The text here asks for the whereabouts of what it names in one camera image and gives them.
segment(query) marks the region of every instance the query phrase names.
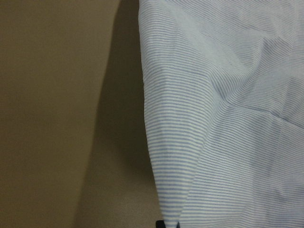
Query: black object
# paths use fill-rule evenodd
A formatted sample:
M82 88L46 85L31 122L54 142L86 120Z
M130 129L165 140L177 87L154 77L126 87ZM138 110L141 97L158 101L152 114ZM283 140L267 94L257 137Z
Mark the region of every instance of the black object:
M166 228L163 220L156 221L156 228ZM177 224L176 228L181 228L180 223Z

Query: pinstripe cloth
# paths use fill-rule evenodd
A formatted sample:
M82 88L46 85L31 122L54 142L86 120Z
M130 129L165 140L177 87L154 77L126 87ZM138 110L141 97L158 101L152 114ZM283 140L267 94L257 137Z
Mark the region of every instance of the pinstripe cloth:
M140 0L167 228L304 226L304 1Z

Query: striped fabric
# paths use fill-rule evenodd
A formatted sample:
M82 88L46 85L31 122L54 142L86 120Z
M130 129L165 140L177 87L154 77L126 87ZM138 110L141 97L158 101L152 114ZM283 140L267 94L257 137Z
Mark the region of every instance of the striped fabric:
M304 1L140 0L167 228L304 227Z

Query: wall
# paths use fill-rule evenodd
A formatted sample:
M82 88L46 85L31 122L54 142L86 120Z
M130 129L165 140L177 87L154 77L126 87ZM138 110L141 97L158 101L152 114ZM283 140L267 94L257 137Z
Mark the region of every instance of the wall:
M136 0L0 2L0 224L154 227Z

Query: beige wall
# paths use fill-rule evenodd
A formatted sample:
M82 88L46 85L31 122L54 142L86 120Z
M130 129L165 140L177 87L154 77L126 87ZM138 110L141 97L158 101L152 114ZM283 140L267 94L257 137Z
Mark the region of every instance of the beige wall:
M0 227L154 227L137 0L0 1Z

